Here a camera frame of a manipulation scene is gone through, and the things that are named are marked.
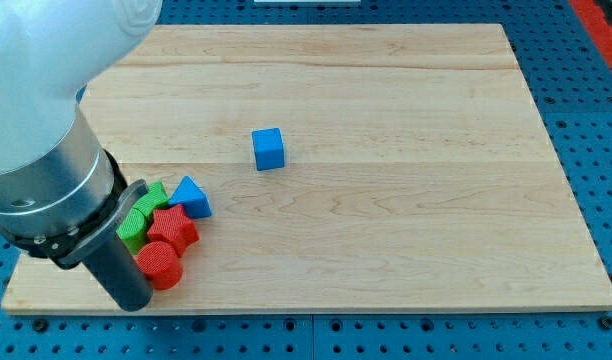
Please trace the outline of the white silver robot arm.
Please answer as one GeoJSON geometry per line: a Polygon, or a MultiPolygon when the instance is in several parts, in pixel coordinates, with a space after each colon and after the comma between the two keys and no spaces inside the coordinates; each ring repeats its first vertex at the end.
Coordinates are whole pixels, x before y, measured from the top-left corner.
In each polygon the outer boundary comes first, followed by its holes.
{"type": "Polygon", "coordinates": [[[153,294],[117,234],[147,185],[126,181],[77,96],[147,37],[161,9],[0,1],[0,234],[62,269],[84,265],[126,311],[153,294]]]}

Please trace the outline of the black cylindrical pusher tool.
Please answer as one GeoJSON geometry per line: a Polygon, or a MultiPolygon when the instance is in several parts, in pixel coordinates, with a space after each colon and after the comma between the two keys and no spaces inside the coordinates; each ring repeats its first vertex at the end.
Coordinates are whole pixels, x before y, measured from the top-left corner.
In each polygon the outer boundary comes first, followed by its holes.
{"type": "Polygon", "coordinates": [[[0,234],[28,255],[49,259],[62,270],[83,264],[121,309],[137,311],[150,302],[153,289],[116,231],[133,204],[146,194],[147,186],[143,180],[129,185],[115,158],[109,152],[105,155],[113,171],[111,193],[77,227],[76,234],[64,233],[36,243],[13,234],[1,222],[0,234]]]}

